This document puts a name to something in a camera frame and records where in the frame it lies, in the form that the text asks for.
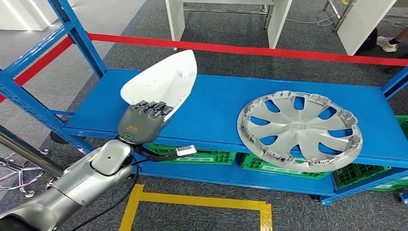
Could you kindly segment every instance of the wheel cover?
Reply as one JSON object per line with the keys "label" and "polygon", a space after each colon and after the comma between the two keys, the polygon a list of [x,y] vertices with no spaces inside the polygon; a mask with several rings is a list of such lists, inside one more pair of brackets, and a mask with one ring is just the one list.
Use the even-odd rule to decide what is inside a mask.
{"label": "wheel cover", "polygon": [[[303,104],[296,106],[302,98]],[[301,92],[278,91],[253,100],[241,110],[237,129],[259,158],[303,172],[342,168],[357,157],[363,143],[351,112],[327,97]]]}

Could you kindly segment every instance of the white sneaker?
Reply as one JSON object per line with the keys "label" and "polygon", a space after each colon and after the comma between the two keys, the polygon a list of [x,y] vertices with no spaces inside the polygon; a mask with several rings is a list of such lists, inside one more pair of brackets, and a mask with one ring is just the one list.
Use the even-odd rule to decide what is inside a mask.
{"label": "white sneaker", "polygon": [[392,39],[393,38],[378,36],[377,45],[380,46],[385,52],[395,52],[399,44],[390,44],[390,40]]}

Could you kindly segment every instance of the green plastic crate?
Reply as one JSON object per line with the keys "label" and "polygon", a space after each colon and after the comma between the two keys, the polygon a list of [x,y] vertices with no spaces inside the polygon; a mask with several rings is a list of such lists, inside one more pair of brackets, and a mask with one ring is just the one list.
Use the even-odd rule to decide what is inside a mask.
{"label": "green plastic crate", "polygon": [[[408,115],[396,115],[395,117],[399,125],[401,126],[401,129],[404,132],[405,136],[408,138]],[[399,180],[394,180],[388,184],[379,185],[377,187],[372,188],[371,190],[393,191],[396,189],[403,188],[405,186],[408,186],[408,177],[404,177]]]}
{"label": "green plastic crate", "polygon": [[242,169],[253,170],[253,171],[261,171],[261,172],[268,172],[280,175],[287,175],[287,176],[295,176],[295,177],[303,177],[308,179],[321,179],[331,172],[301,172],[301,171],[294,171],[290,169],[285,169],[281,167],[277,167],[272,165],[260,158],[258,158],[254,154],[243,154],[240,167]]}
{"label": "green plastic crate", "polygon": [[394,182],[391,182],[389,184],[379,185],[379,186],[374,187],[374,188],[372,188],[370,190],[374,190],[374,191],[393,191],[393,190],[396,190],[396,189],[403,188],[405,186],[406,186],[406,184],[405,185],[395,184]]}
{"label": "green plastic crate", "polygon": [[389,169],[391,169],[391,167],[349,164],[341,169],[334,171],[333,175],[336,181],[336,185],[340,189]]}
{"label": "green plastic crate", "polygon": [[[159,155],[169,155],[176,153],[176,146],[148,143],[147,149]],[[174,160],[161,161],[163,163],[174,164],[215,164],[232,165],[235,161],[236,152],[212,151],[197,149],[197,154],[181,157]]]}
{"label": "green plastic crate", "polygon": [[405,137],[408,138],[408,115],[396,115],[395,117],[399,125],[401,126],[401,129],[404,132]]}

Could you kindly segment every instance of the yellow floor tape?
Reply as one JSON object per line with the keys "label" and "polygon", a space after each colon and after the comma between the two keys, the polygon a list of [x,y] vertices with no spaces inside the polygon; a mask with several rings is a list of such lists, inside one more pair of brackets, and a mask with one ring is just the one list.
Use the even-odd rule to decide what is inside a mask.
{"label": "yellow floor tape", "polygon": [[143,192],[142,184],[135,185],[130,193],[119,231],[132,229],[139,201],[259,210],[261,231],[272,231],[272,208],[266,202]]}

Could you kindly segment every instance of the red barrier tape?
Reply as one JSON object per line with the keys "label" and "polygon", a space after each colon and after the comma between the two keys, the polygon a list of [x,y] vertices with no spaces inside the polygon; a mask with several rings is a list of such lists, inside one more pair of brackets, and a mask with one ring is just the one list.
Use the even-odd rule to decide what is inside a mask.
{"label": "red barrier tape", "polygon": [[[14,82],[19,86],[22,86],[28,82],[34,75],[45,68],[50,62],[52,62],[58,55],[64,52],[69,46],[73,44],[70,37],[64,38],[60,43],[53,47],[48,53],[42,56],[38,61],[33,63],[23,73],[14,79]],[[4,96],[0,95],[0,103],[4,100]]]}
{"label": "red barrier tape", "polygon": [[209,43],[170,41],[170,40],[163,40],[163,39],[126,37],[126,36],[116,36],[116,35],[88,34],[88,36],[91,40],[95,40],[95,41],[117,42],[117,43],[155,46],[155,47],[181,48],[181,49],[191,49],[191,50],[196,50],[196,51],[212,51],[212,52],[231,53],[231,54],[277,56],[277,57],[285,57],[285,58],[293,58],[293,59],[309,59],[309,60],[356,63],[356,64],[377,64],[377,65],[393,65],[393,66],[408,65],[408,60],[406,59],[391,59],[391,58],[368,57],[368,56],[348,56],[344,54],[331,54],[331,53],[321,53],[321,52],[312,52],[312,51],[292,51],[292,50],[256,48],[256,47],[237,47],[237,46],[218,45],[218,44],[209,44]]}

